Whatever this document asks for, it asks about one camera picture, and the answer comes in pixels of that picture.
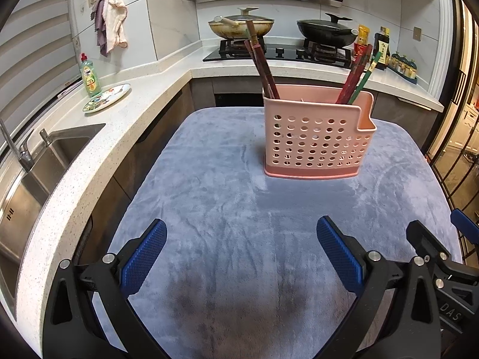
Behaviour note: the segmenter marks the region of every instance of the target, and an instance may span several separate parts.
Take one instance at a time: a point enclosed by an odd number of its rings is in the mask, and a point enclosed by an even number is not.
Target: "faucet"
[[[33,130],[31,130],[27,137],[23,139],[23,142],[20,144],[19,149],[11,139],[10,134],[8,133],[2,119],[0,119],[0,130],[11,151],[16,155],[18,162],[20,162],[20,165],[25,169],[26,172],[32,170],[32,167],[35,162],[32,158],[32,154],[30,154],[30,151],[28,150],[27,142],[28,138],[32,135]]]

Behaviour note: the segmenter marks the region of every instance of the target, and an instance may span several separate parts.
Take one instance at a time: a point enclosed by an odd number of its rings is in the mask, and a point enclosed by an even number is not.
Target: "stove knob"
[[[306,56],[306,51],[304,51],[303,49],[297,49],[296,55],[296,59],[303,59]]]
[[[278,54],[278,58],[284,58],[284,49],[276,48],[276,54]]]

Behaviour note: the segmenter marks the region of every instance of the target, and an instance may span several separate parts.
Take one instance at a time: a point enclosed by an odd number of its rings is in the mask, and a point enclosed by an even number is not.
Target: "stainless steel sink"
[[[51,144],[46,146],[43,142],[33,152],[34,166],[30,172],[22,171],[18,175],[1,203],[0,268],[12,297],[15,292],[13,277],[6,269],[20,266],[28,238],[44,204],[76,156],[103,127],[104,124],[95,124],[52,132]]]

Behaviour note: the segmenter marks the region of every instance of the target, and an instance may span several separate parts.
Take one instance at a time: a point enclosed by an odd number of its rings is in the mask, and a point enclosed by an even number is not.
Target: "green chopstick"
[[[367,69],[366,74],[364,75],[363,79],[361,80],[358,87],[354,91],[353,95],[349,99],[348,105],[352,105],[354,100],[356,100],[356,98],[359,96],[359,93],[361,93],[361,90],[364,89],[364,86],[366,85],[367,80],[369,79],[369,77],[373,73],[374,69],[376,68],[380,58],[381,58],[381,52],[378,51],[377,54],[375,55],[373,61],[371,62],[371,66],[369,67],[369,69]]]

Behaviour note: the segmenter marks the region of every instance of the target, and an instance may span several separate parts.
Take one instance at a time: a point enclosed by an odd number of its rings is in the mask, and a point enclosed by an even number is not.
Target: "white countertop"
[[[62,99],[34,125],[29,146],[40,144],[38,132],[105,123],[83,149],[44,206],[32,231],[20,270],[16,320],[10,318],[28,344],[41,355],[46,300],[57,266],[71,258],[83,228],[106,184],[145,128],[192,78],[257,75],[253,62],[202,62],[216,46],[197,42],[161,61],[102,78],[105,86],[130,83],[131,92],[116,104],[86,115],[83,87]],[[270,61],[275,76],[309,78],[343,83],[348,71],[313,63]],[[442,105],[421,87],[392,71],[375,71],[366,88],[396,95],[422,107],[442,112]],[[11,155],[0,168],[0,195],[4,196],[20,165]],[[5,306],[3,296],[0,301]]]

